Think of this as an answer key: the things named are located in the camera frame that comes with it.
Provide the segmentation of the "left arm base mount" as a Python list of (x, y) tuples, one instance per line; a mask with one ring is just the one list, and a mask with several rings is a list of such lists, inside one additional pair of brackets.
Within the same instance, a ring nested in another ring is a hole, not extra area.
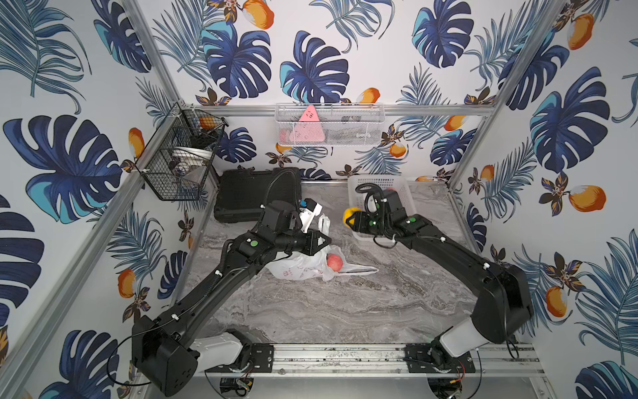
[(217, 373), (270, 373), (274, 361), (275, 347), (267, 343), (244, 345), (232, 362), (217, 363), (206, 367), (206, 372)]

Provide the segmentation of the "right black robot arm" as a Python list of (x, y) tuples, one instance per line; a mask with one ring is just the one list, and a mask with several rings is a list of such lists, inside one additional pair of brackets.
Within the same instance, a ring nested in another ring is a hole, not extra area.
[(365, 202), (363, 209), (344, 213), (344, 223), (352, 231), (423, 254), (476, 296), (472, 314), (428, 344), (428, 362), (441, 367), (487, 343), (507, 342), (532, 318), (528, 281), (520, 268), (490, 262), (450, 239), (424, 216), (407, 214), (395, 191), (364, 183), (356, 192), (365, 196)]

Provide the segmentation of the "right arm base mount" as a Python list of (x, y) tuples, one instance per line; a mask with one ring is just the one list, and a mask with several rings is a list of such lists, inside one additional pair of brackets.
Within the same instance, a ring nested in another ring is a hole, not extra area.
[(476, 371), (469, 352), (453, 357), (439, 342), (409, 343), (404, 347), (404, 362), (411, 374), (467, 374)]

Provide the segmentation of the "white plastic bag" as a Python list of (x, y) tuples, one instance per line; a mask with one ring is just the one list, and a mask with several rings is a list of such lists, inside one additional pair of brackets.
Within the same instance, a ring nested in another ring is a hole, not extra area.
[[(343, 269), (339, 273), (327, 267), (327, 256), (338, 254), (344, 261)], [(290, 256), (282, 251), (277, 252), (276, 259), (268, 263), (265, 268), (276, 278), (283, 280), (301, 281), (322, 278), (329, 281), (335, 277), (367, 276), (376, 274), (378, 269), (372, 266), (348, 263), (342, 250), (336, 245), (329, 245), (314, 256), (292, 252)]]

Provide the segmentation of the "yellow apple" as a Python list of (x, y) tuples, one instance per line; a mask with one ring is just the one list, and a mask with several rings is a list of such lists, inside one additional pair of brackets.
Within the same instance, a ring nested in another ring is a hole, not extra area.
[(345, 224), (345, 226), (347, 226), (349, 229), (353, 229), (357, 213), (361, 211), (362, 210), (357, 207), (346, 209), (342, 216), (343, 224)]

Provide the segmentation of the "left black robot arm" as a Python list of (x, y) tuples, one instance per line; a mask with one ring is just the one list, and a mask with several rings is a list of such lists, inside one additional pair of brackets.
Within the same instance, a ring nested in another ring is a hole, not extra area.
[(264, 199), (257, 224), (225, 241), (218, 267), (155, 319), (138, 319), (131, 330), (133, 365), (166, 397), (183, 389), (198, 372), (229, 367), (249, 368), (252, 342), (240, 332), (224, 332), (205, 349), (195, 349), (195, 337), (207, 320), (243, 284), (277, 255), (314, 255), (331, 239), (312, 228), (322, 206), (307, 198), (289, 204)]

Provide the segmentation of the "pink peach front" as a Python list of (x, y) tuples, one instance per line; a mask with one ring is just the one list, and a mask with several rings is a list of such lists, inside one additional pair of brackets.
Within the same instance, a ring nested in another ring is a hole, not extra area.
[(344, 261), (342, 257), (338, 254), (329, 254), (327, 256), (327, 267), (331, 269), (335, 273), (339, 273), (342, 271), (344, 265)]

